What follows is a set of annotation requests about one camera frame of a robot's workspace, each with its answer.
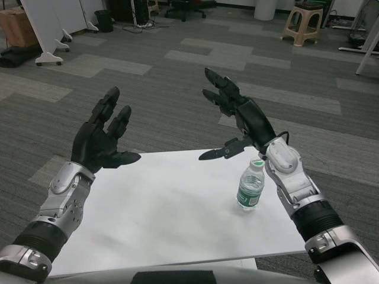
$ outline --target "green bottle label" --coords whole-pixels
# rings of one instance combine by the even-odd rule
[[[246,194],[244,193],[241,188],[238,189],[237,193],[237,200],[240,204],[242,204],[245,207],[254,207],[258,204],[259,198],[261,197],[261,194]]]

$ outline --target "cardboard box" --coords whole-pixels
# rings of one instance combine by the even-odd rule
[[[30,47],[38,44],[28,16],[20,7],[0,11],[0,25],[11,46]]]

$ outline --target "bottle cap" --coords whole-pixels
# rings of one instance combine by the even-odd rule
[[[252,170],[255,170],[256,172],[263,170],[264,166],[265,166],[265,161],[263,161],[262,159],[252,159],[250,161],[250,168]]]

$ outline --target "trash can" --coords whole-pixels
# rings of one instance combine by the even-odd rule
[[[254,18],[261,21],[274,19],[278,0],[256,0]]]
[[[95,12],[97,21],[99,22],[98,28],[103,33],[110,33],[113,31],[112,17],[107,10],[99,10]]]

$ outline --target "white bin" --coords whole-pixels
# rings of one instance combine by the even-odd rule
[[[256,0],[254,18],[261,21],[274,19],[278,0]]]

